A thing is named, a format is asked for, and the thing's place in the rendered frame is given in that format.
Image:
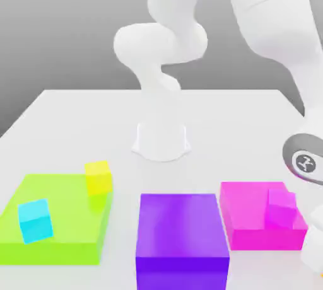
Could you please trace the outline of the large magenta box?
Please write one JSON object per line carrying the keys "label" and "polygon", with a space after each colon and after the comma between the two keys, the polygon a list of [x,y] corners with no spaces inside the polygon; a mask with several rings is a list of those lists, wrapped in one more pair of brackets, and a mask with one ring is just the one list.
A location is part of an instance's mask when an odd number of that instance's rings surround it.
{"label": "large magenta box", "polygon": [[269,189],[287,190],[283,182],[222,182],[220,207],[233,251],[299,251],[308,226],[297,206],[292,229],[266,224]]}

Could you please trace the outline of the small cyan cube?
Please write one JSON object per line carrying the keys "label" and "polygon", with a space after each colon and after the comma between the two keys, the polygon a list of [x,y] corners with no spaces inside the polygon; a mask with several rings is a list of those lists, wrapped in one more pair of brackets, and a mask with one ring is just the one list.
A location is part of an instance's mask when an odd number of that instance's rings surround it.
{"label": "small cyan cube", "polygon": [[47,199],[19,204],[18,222],[24,244],[34,243],[54,236]]}

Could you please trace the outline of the small yellow cube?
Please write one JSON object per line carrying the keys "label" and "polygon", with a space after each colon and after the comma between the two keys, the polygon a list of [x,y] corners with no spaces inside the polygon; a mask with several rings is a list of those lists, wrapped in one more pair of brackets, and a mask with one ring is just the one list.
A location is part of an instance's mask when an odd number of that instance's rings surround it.
{"label": "small yellow cube", "polygon": [[89,196],[112,192],[112,174],[107,161],[85,164],[86,187]]}

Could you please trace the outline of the large green box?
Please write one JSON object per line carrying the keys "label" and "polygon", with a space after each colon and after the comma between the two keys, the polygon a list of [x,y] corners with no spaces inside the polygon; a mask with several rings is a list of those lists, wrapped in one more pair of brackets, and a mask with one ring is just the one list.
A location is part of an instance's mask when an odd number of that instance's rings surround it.
{"label": "large green box", "polygon": [[[54,235],[26,244],[18,206],[45,199]],[[84,174],[26,175],[0,215],[0,265],[98,265],[111,192],[89,196]]]}

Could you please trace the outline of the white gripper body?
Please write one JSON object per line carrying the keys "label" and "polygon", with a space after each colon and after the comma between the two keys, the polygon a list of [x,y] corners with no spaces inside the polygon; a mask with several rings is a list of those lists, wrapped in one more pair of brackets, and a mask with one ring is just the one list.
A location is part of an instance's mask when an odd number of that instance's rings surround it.
{"label": "white gripper body", "polygon": [[313,271],[323,271],[323,231],[310,225],[301,252],[302,262]]}

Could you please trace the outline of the small magenta cube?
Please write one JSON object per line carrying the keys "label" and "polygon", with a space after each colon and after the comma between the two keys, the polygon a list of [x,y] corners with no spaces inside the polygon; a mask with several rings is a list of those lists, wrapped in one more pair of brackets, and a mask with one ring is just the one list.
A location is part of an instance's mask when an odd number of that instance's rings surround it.
{"label": "small magenta cube", "polygon": [[280,189],[269,189],[266,203],[266,224],[275,228],[292,229],[297,216],[296,195]]}

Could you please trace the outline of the large purple box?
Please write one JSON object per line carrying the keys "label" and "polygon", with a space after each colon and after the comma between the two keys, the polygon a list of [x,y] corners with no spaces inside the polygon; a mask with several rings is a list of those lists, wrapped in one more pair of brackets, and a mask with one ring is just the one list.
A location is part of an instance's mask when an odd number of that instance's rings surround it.
{"label": "large purple box", "polygon": [[214,194],[142,194],[137,290],[226,290],[230,255]]}

